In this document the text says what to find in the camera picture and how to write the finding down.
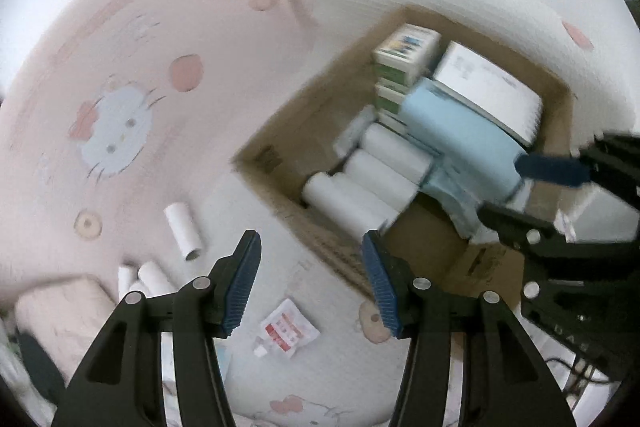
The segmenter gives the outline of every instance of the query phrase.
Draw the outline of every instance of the white plastic bag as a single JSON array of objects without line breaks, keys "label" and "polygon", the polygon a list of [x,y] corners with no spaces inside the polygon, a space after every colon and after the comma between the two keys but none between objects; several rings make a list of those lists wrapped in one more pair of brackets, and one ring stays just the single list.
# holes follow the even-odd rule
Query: white plastic bag
[{"label": "white plastic bag", "polygon": [[291,358],[299,347],[306,346],[319,335],[320,331],[306,320],[293,301],[284,299],[282,304],[260,323],[254,355],[263,357],[269,351],[275,351]]}]

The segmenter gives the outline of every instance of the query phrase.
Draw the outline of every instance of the white tissue roll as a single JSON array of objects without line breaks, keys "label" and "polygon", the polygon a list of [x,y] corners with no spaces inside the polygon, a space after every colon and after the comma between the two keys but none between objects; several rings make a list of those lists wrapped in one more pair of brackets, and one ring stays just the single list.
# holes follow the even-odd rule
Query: white tissue roll
[{"label": "white tissue roll", "polygon": [[324,172],[309,178],[302,199],[331,219],[358,243],[369,230],[382,230],[385,219],[361,206],[336,187]]},{"label": "white tissue roll", "polygon": [[400,213],[396,209],[386,204],[370,190],[358,185],[344,172],[336,172],[331,176],[331,179],[338,190],[341,190],[359,206],[368,208],[371,212],[383,217],[385,219],[385,230],[398,219]]},{"label": "white tissue roll", "polygon": [[152,297],[177,291],[177,288],[171,284],[164,272],[153,261],[148,261],[140,267],[138,277],[149,288]]},{"label": "white tissue roll", "polygon": [[172,203],[165,208],[164,215],[169,222],[171,231],[174,232],[175,242],[178,243],[183,259],[190,261],[197,257],[204,245],[191,218],[189,205],[186,203]]},{"label": "white tissue roll", "polygon": [[127,291],[127,293],[129,292],[140,292],[144,294],[148,299],[153,297],[153,295],[151,295],[151,290],[149,290],[149,288],[147,288],[141,280],[133,281],[133,284],[129,287],[129,291]]},{"label": "white tissue roll", "polygon": [[365,131],[360,147],[416,185],[422,183],[433,162],[426,152],[379,123]]},{"label": "white tissue roll", "polygon": [[347,160],[344,173],[398,212],[404,211],[418,193],[418,185],[362,149]]},{"label": "white tissue roll", "polygon": [[124,296],[129,293],[129,288],[138,278],[138,268],[130,264],[121,264],[118,266],[118,300],[122,301]]}]

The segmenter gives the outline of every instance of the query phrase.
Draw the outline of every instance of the silver screw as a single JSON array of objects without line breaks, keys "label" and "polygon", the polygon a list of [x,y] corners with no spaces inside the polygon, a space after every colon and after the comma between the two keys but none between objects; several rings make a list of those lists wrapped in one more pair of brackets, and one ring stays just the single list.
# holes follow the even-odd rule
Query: silver screw
[{"label": "silver screw", "polygon": [[540,285],[535,281],[529,281],[524,285],[522,289],[522,293],[527,299],[535,299],[538,295],[540,295]]},{"label": "silver screw", "polygon": [[482,298],[489,304],[497,304],[498,302],[500,302],[500,296],[496,292],[491,290],[489,290],[488,292],[484,292],[482,294]]},{"label": "silver screw", "polygon": [[414,288],[418,290],[428,290],[431,288],[431,281],[425,277],[416,277],[414,279]]},{"label": "silver screw", "polygon": [[540,230],[531,229],[527,232],[527,242],[530,245],[537,245],[540,242],[542,236],[540,235]]},{"label": "silver screw", "polygon": [[127,304],[138,304],[140,301],[142,301],[142,294],[140,292],[127,293],[124,301]]},{"label": "silver screw", "polygon": [[197,279],[193,280],[193,287],[196,288],[196,290],[204,290],[209,286],[211,286],[209,277],[198,277]]}]

